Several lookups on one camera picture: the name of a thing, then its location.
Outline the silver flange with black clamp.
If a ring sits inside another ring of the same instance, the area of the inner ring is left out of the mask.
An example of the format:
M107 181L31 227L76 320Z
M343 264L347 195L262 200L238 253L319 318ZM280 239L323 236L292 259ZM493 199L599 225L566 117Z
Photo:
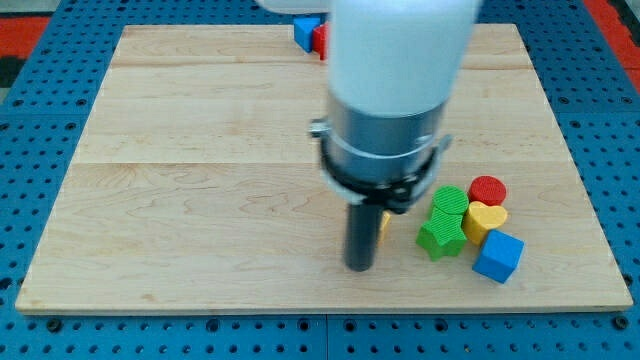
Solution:
M327 116L309 129L329 187L351 205L406 213L434 183L452 140L436 138L444 109L374 115L330 94Z

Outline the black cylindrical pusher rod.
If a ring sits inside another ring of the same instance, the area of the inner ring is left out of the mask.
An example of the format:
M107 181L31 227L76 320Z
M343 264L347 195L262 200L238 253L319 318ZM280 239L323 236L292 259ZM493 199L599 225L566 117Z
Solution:
M379 205L348 206L343 260L352 271L363 272L373 265L383 213Z

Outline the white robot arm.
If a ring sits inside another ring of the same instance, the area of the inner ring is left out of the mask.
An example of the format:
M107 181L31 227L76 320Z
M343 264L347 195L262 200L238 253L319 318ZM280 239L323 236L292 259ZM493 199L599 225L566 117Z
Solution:
M328 18L327 114L309 132L322 173L348 203L343 261L375 259L386 211L407 212L433 184L451 138L438 129L481 2L257 0Z

